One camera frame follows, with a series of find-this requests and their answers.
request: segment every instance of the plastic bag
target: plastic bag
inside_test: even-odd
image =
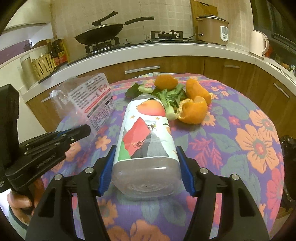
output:
[[[280,138],[281,148],[284,158],[285,168],[285,188],[288,199],[296,200],[296,139],[290,136],[283,136]]]
[[[96,137],[114,110],[114,101],[105,74],[71,77],[58,85],[50,97],[63,121],[58,130],[88,124],[91,134],[80,141],[83,149]]]

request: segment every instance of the electric kettle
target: electric kettle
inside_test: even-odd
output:
[[[262,32],[251,30],[249,53],[260,59],[264,59],[264,54],[268,49],[268,37]]]

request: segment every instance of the black trash bag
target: black trash bag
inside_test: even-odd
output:
[[[290,136],[280,138],[285,167],[285,188],[282,204],[284,208],[295,206],[296,200],[296,139]]]

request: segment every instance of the rice cooker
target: rice cooker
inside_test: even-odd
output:
[[[228,45],[229,22],[215,15],[199,16],[196,21],[195,33],[199,40],[207,43]]]

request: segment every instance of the sleeve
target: sleeve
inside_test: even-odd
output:
[[[18,232],[18,234],[25,239],[28,225],[21,222],[12,212],[11,207],[9,206],[9,222],[11,226]]]

